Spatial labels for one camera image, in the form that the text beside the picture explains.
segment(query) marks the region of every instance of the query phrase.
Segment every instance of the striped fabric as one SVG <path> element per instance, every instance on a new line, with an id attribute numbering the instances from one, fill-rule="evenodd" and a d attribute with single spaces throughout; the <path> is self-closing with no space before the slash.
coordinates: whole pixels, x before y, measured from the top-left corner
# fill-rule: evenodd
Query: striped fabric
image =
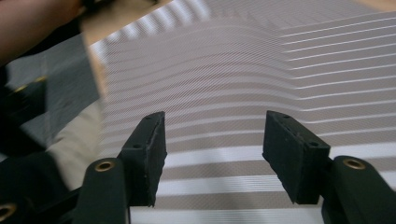
<path id="1" fill-rule="evenodd" d="M 262 158 L 289 114 L 396 189 L 396 13 L 345 0 L 175 0 L 93 47 L 108 70 L 102 157 L 166 112 L 156 209 L 133 223 L 321 223 Z"/>

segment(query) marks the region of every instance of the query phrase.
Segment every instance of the black bracket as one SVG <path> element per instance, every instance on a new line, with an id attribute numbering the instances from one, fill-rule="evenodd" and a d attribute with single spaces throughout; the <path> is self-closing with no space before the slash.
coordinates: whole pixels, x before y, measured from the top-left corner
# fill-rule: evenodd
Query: black bracket
<path id="1" fill-rule="evenodd" d="M 117 158 L 93 162 L 82 187 L 33 208 L 24 198 L 0 203 L 0 222 L 125 224 L 130 206 L 154 206 L 166 158 L 164 112 L 144 117 Z"/>
<path id="2" fill-rule="evenodd" d="M 267 111 L 264 158 L 293 203 L 324 198 L 326 224 L 396 223 L 396 194 L 367 161 L 329 158 L 330 146 L 289 115 Z"/>

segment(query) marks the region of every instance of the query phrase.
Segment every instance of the white stripe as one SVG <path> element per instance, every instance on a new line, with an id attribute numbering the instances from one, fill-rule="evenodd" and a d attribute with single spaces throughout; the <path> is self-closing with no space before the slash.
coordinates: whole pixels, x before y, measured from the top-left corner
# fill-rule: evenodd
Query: white stripe
<path id="1" fill-rule="evenodd" d="M 364 57 L 364 58 L 355 58 L 355 59 L 349 59 L 349 60 L 334 61 L 334 62 L 328 62 L 328 63 L 315 63 L 315 64 L 311 64 L 311 65 L 307 65 L 307 66 L 294 67 L 294 68 L 291 68 L 290 70 L 299 70 L 299 69 L 309 68 L 309 67 L 318 67 L 318 66 L 333 64 L 333 63 L 347 63 L 347 62 L 355 62 L 355 61 L 366 60 L 366 59 L 384 58 L 384 57 L 395 56 L 395 55 L 396 55 L 396 53 L 391 53 L 391 54 L 376 55 L 376 56 Z"/>
<path id="2" fill-rule="evenodd" d="M 183 1 L 174 0 L 171 3 L 169 3 L 168 6 L 175 11 L 177 17 L 181 20 L 183 24 L 186 25 L 192 22 L 191 11 Z"/>
<path id="3" fill-rule="evenodd" d="M 108 35 L 107 39 L 109 41 L 113 41 L 113 42 L 118 41 L 120 39 L 120 32 L 116 31 L 116 32 L 112 33 L 111 35 Z"/>
<path id="4" fill-rule="evenodd" d="M 158 31 L 157 22 L 152 18 L 150 14 L 140 18 L 137 22 L 140 23 L 140 25 L 148 35 L 154 35 Z"/>
<path id="5" fill-rule="evenodd" d="M 330 94 L 322 94 L 322 95 L 316 95 L 316 96 L 309 96 L 309 97 L 303 97 L 300 99 L 296 99 L 298 101 L 305 101 L 305 100 L 311 100 L 311 99 L 318 99 L 318 98 L 325 98 L 325 97 L 331 97 L 331 96 L 342 96 L 342 95 L 347 95 L 351 96 L 352 94 L 362 94 L 362 93 L 368 93 L 368 92 L 381 92 L 385 94 L 383 91 L 395 91 L 396 88 L 383 88 L 383 89 L 374 89 L 374 90 L 367 90 L 367 91 L 345 91 L 345 92 L 337 92 L 337 93 L 330 93 Z"/>
<path id="6" fill-rule="evenodd" d="M 376 128 L 376 129 L 359 129 L 359 130 L 333 132 L 333 133 L 319 133 L 318 136 L 324 137 L 324 136 L 341 135 L 341 134 L 349 134 L 349 133 L 377 133 L 377 132 L 389 132 L 389 131 L 396 131 L 396 127 Z"/>
<path id="7" fill-rule="evenodd" d="M 161 208 L 156 207 L 156 209 L 132 207 L 131 222 L 141 224 L 322 224 L 323 220 L 320 214 L 320 208 L 166 210 L 165 206 Z"/>
<path id="8" fill-rule="evenodd" d="M 386 18 L 386 19 L 374 20 L 374 21 L 356 22 L 356 23 L 352 23 L 352 24 L 348 24 L 348 25 L 334 26 L 334 27 L 326 28 L 326 29 L 311 30 L 311 31 L 300 32 L 300 33 L 295 33 L 295 34 L 291 34 L 291 35 L 282 35 L 281 37 L 293 36 L 293 35 L 311 34 L 311 33 L 316 33 L 316 32 L 320 32 L 320 31 L 333 30 L 333 29 L 338 29 L 338 28 L 342 28 L 342 27 L 348 27 L 348 26 L 355 26 L 355 25 L 360 25 L 360 24 L 365 24 L 365 23 L 371 23 L 371 22 L 375 22 L 375 21 L 389 21 L 389 20 L 394 20 L 394 19 L 396 19 L 396 18 L 392 17 L 392 18 Z"/>
<path id="9" fill-rule="evenodd" d="M 310 40 L 324 39 L 324 38 L 334 37 L 334 36 L 339 36 L 339 35 L 351 35 L 351 34 L 363 33 L 363 32 L 366 32 L 366 31 L 381 30 L 381 29 L 392 28 L 392 27 L 396 27 L 396 25 L 378 27 L 378 28 L 367 29 L 367 30 L 359 30 L 359 31 L 348 32 L 348 33 L 341 33 L 341 34 L 338 34 L 338 35 L 325 35 L 325 36 L 315 37 L 315 38 L 311 38 L 311 39 L 304 39 L 304 40 L 299 40 L 299 41 L 284 43 L 284 44 L 282 44 L 282 45 L 296 44 L 296 43 L 306 42 L 306 41 L 310 41 Z"/>
<path id="10" fill-rule="evenodd" d="M 8 156 L 4 155 L 3 153 L 0 153 L 0 162 L 8 158 Z"/>
<path id="11" fill-rule="evenodd" d="M 392 189 L 396 189 L 396 171 L 381 172 L 380 174 Z"/>
<path id="12" fill-rule="evenodd" d="M 396 157 L 396 142 L 332 147 L 330 158 L 346 155 L 361 159 Z M 262 146 L 220 147 L 169 153 L 164 169 L 233 161 L 260 161 Z"/>
<path id="13" fill-rule="evenodd" d="M 329 157 L 334 159 L 343 155 L 363 160 L 396 157 L 396 142 L 332 147 Z"/>
<path id="14" fill-rule="evenodd" d="M 390 119 L 394 119 L 393 117 L 396 117 L 396 113 L 388 113 L 388 114 L 373 114 L 373 115 L 365 115 L 365 116 L 351 116 L 351 117 L 342 117 L 342 118 L 337 118 L 337 119 L 318 119 L 318 120 L 313 120 L 313 121 L 305 121 L 299 119 L 301 123 L 306 123 L 306 124 L 320 124 L 320 123 L 326 123 L 326 122 L 336 122 L 336 121 L 342 121 L 342 120 L 353 120 L 353 119 L 381 119 L 389 117 Z"/>
<path id="15" fill-rule="evenodd" d="M 357 83 L 357 82 L 366 82 L 366 81 L 375 81 L 375 80 L 381 80 L 381 79 L 394 79 L 396 76 L 388 76 L 388 77 L 368 77 L 368 78 L 362 78 L 362 79 L 351 79 L 351 80 L 343 80 L 343 81 L 336 81 L 336 82 L 326 82 L 326 83 L 320 83 L 316 85 L 311 85 L 311 86 L 304 86 L 304 87 L 298 87 L 295 88 L 296 90 L 304 90 L 304 89 L 309 89 L 313 87 L 319 87 L 319 86 L 330 86 L 330 85 L 338 85 L 338 84 L 347 84 L 347 83 Z"/>
<path id="16" fill-rule="evenodd" d="M 359 39 L 359 40 L 351 40 L 351 41 L 345 41 L 345 42 L 337 42 L 337 43 L 334 43 L 334 44 L 319 45 L 319 46 L 314 46 L 314 47 L 309 47 L 309 48 L 303 48 L 303 49 L 292 49 L 292 50 L 286 50 L 286 51 L 284 51 L 284 52 L 290 53 L 290 52 L 295 52 L 295 51 L 300 51 L 300 50 L 305 50 L 305 49 L 318 49 L 318 48 L 323 48 L 323 47 L 329 47 L 329 46 L 341 45 L 341 44 L 349 44 L 349 43 L 360 42 L 360 41 L 364 41 L 364 40 L 378 39 L 378 38 L 389 37 L 389 36 L 394 36 L 394 35 L 396 35 L 396 34 L 393 34 L 393 35 L 374 36 L 374 37 L 368 37 L 368 38 L 363 38 L 363 39 Z"/>
<path id="17" fill-rule="evenodd" d="M 164 169 L 219 162 L 260 160 L 264 160 L 262 146 L 209 148 L 169 153 Z"/>
<path id="18" fill-rule="evenodd" d="M 226 136 L 232 134 L 243 134 L 243 133 L 263 133 L 264 130 L 244 130 L 244 131 L 229 131 L 229 132 L 216 132 L 216 133 L 202 133 L 202 134 L 195 134 L 195 135 L 187 135 L 175 138 L 169 138 L 166 140 L 166 143 L 176 143 L 176 142 L 184 142 L 193 139 L 200 139 L 200 138 L 213 138 L 217 136 Z"/>
<path id="19" fill-rule="evenodd" d="M 302 58 L 289 59 L 289 60 L 287 60 L 287 62 L 298 61 L 298 60 L 301 60 L 301 59 L 316 58 L 316 57 L 319 57 L 319 56 L 327 56 L 327 55 L 332 55 L 332 54 L 347 53 L 347 52 L 353 52 L 353 51 L 361 51 L 361 50 L 366 50 L 366 49 L 379 49 L 379 48 L 390 47 L 390 46 L 395 46 L 395 45 L 396 44 L 387 44 L 387 45 L 373 46 L 373 47 L 369 47 L 369 48 L 341 50 L 341 51 L 336 51 L 336 52 L 331 52 L 331 53 L 323 53 L 323 54 L 316 54 L 316 55 L 306 56 L 306 57 L 302 57 Z"/>
<path id="20" fill-rule="evenodd" d="M 202 124 L 212 124 L 216 122 L 223 122 L 223 121 L 238 121 L 238 120 L 249 120 L 249 119 L 265 119 L 265 115 L 245 115 L 245 116 L 228 116 L 228 117 L 221 117 L 221 118 L 212 118 L 212 119 L 197 119 L 188 122 L 180 122 L 176 124 L 171 124 L 166 126 L 166 131 L 177 130 L 180 128 L 191 127 L 195 125 L 202 125 Z"/>
<path id="21" fill-rule="evenodd" d="M 396 66 L 396 63 L 387 64 L 387 65 L 372 66 L 372 67 L 347 69 L 347 70 L 327 72 L 327 73 L 316 73 L 316 74 L 308 75 L 308 76 L 304 76 L 304 77 L 296 77 L 295 79 L 301 79 L 301 78 L 306 78 L 306 77 L 320 77 L 320 76 L 329 75 L 329 74 L 337 74 L 337 73 L 344 73 L 344 72 L 357 72 L 357 71 L 372 70 L 372 69 L 376 69 L 376 68 L 386 68 L 386 67 L 394 67 L 394 66 Z"/>
<path id="22" fill-rule="evenodd" d="M 139 36 L 139 31 L 138 31 L 135 23 L 131 23 L 129 25 L 124 26 L 124 28 L 122 28 L 122 30 L 125 32 L 125 34 L 127 34 L 129 39 L 134 39 Z"/>
<path id="23" fill-rule="evenodd" d="M 198 14 L 197 16 L 203 20 L 210 19 L 210 8 L 206 5 L 206 2 L 203 0 L 188 0 L 190 5 L 195 9 L 195 12 Z"/>
<path id="24" fill-rule="evenodd" d="M 161 24 L 163 25 L 163 28 L 165 28 L 166 30 L 176 26 L 176 21 L 171 16 L 171 13 L 169 12 L 167 7 L 160 7 L 159 9 L 155 10 L 153 13 L 155 16 L 158 17 Z"/>
<path id="25" fill-rule="evenodd" d="M 157 197 L 266 191 L 285 190 L 276 175 L 243 175 L 160 181 Z"/>
<path id="26" fill-rule="evenodd" d="M 90 48 L 94 55 L 97 55 L 101 63 L 107 63 L 106 59 L 106 45 L 102 40 L 93 43 Z"/>

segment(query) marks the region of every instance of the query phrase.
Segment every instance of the hand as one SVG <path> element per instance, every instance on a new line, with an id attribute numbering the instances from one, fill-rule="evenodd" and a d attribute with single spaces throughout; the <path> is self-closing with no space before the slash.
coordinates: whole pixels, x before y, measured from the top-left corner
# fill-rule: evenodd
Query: hand
<path id="1" fill-rule="evenodd" d="M 37 15 L 45 21 L 54 21 L 54 25 L 64 25 L 73 20 L 81 9 L 80 0 L 19 0 L 37 4 Z"/>

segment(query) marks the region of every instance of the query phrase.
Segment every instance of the striped surface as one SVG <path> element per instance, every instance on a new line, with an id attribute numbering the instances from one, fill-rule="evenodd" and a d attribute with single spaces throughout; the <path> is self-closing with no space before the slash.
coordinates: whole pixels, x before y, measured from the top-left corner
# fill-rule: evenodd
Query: striped surface
<path id="1" fill-rule="evenodd" d="M 95 44 L 108 69 L 102 157 L 166 112 L 156 209 L 133 222 L 320 223 L 262 158 L 266 110 L 396 189 L 395 20 L 343 0 L 176 0 Z"/>

